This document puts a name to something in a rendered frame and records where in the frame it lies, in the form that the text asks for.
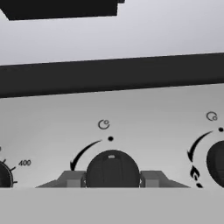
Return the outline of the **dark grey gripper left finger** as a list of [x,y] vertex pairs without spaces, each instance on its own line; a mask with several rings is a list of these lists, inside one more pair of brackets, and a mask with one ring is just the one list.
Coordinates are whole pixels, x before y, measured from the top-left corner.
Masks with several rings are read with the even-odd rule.
[[39,185],[38,188],[85,187],[85,177],[84,171],[63,171],[57,179]]

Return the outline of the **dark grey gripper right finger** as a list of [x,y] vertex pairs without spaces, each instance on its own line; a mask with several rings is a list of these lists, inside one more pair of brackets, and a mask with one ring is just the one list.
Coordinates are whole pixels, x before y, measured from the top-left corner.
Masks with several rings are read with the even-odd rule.
[[187,188],[187,185],[168,179],[162,171],[140,171],[140,186],[154,188]]

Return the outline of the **black stove knob with pale mark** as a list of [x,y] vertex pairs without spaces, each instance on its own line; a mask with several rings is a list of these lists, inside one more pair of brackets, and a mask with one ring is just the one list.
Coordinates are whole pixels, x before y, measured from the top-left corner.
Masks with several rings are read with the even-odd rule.
[[140,172],[135,160],[120,150],[105,150],[87,167],[86,185],[96,188],[139,187]]

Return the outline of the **silver stove with black hob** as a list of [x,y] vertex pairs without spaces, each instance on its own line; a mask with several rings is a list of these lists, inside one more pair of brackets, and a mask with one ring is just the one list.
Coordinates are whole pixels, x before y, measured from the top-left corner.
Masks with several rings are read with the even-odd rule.
[[0,10],[0,160],[32,188],[130,154],[215,189],[224,140],[224,0],[125,0],[112,17],[9,20]]

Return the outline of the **black oven temperature knob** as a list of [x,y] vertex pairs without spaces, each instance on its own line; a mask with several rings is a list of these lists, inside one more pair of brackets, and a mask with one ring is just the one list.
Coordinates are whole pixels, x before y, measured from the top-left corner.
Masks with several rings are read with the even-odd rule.
[[14,167],[10,168],[6,160],[0,160],[0,187],[12,188],[14,185],[13,172]]

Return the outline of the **black hob grate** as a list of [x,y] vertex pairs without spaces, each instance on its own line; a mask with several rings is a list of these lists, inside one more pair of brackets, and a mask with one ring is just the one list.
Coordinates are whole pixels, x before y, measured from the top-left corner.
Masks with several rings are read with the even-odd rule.
[[125,0],[0,0],[11,21],[55,18],[112,17]]

